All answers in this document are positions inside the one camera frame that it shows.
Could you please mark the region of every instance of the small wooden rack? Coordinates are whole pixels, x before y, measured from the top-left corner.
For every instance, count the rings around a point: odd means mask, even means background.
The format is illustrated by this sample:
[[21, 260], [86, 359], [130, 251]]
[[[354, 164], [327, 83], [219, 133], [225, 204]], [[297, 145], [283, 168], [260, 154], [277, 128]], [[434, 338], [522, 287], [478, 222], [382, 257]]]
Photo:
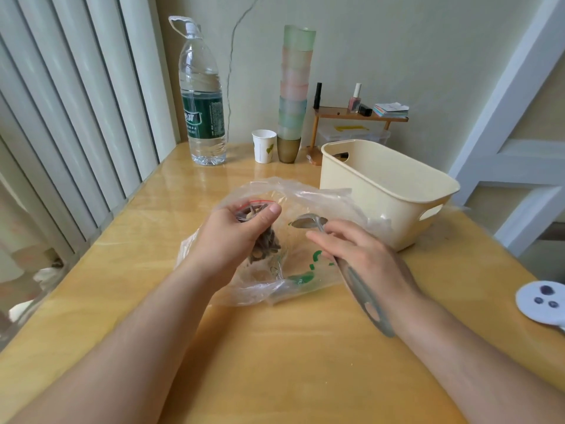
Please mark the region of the small wooden rack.
[[407, 122], [407, 117], [385, 117], [378, 116], [375, 112], [371, 116], [362, 116], [359, 113], [351, 113], [345, 107], [320, 107], [314, 109], [314, 127], [312, 128], [312, 141], [307, 147], [308, 160], [311, 164], [321, 165], [321, 151], [316, 147], [316, 134], [318, 132], [318, 122], [323, 119], [343, 119], [343, 120], [376, 120], [386, 122], [385, 129], [388, 130], [391, 122]]

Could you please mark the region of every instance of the left hand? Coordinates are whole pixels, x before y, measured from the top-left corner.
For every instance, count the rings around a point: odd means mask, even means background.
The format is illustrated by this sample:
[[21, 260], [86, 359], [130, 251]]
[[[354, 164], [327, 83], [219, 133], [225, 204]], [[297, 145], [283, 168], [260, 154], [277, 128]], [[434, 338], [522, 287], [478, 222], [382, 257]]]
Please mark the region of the left hand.
[[197, 271], [214, 292], [228, 284], [237, 267], [249, 256], [255, 241], [281, 213], [281, 206], [272, 203], [251, 220], [241, 223], [234, 216], [249, 199], [215, 210], [200, 227], [179, 270]]

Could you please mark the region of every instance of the bottle handle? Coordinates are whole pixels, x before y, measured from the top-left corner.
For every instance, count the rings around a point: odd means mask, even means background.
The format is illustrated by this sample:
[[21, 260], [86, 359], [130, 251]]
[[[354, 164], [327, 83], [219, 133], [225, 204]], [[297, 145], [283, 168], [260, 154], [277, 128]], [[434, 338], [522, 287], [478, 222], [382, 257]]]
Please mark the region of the bottle handle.
[[[179, 21], [184, 24], [184, 30], [176, 26]], [[186, 16], [169, 16], [169, 24], [171, 24], [173, 30], [184, 38], [190, 38], [191, 35], [200, 34], [200, 25], [197, 25], [196, 22]]]

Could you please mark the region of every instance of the brown cup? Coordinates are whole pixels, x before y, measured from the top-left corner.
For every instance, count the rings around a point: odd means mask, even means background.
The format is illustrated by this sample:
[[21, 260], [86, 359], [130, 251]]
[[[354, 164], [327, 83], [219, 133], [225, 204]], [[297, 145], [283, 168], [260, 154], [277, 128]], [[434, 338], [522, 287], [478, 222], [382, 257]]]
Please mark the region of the brown cup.
[[300, 149], [300, 140], [283, 140], [277, 135], [277, 153], [282, 163], [294, 163]]

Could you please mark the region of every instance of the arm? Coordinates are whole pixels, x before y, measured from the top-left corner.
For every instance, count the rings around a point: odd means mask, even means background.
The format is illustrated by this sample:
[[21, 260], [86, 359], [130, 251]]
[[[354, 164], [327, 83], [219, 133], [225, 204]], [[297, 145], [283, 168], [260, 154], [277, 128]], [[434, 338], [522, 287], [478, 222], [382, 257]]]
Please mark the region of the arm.
[[326, 253], [353, 266], [384, 307], [397, 335], [470, 423], [563, 421], [564, 393], [427, 298], [392, 249], [349, 221], [330, 221], [325, 230], [307, 236]]
[[239, 223], [233, 216], [237, 207], [212, 213], [185, 261], [10, 423], [157, 422], [210, 298], [281, 211], [273, 204]]

